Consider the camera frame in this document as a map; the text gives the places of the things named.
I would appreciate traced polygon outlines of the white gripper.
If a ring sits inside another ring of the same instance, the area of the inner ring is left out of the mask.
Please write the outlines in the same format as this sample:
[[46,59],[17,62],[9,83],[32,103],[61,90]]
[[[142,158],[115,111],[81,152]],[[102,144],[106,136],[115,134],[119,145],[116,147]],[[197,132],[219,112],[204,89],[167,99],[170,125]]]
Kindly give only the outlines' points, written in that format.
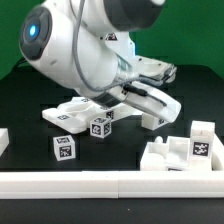
[[172,123],[180,113],[181,104],[160,87],[175,80],[176,70],[173,64],[135,56],[131,69],[119,77],[120,83],[113,88],[113,96],[126,105]]

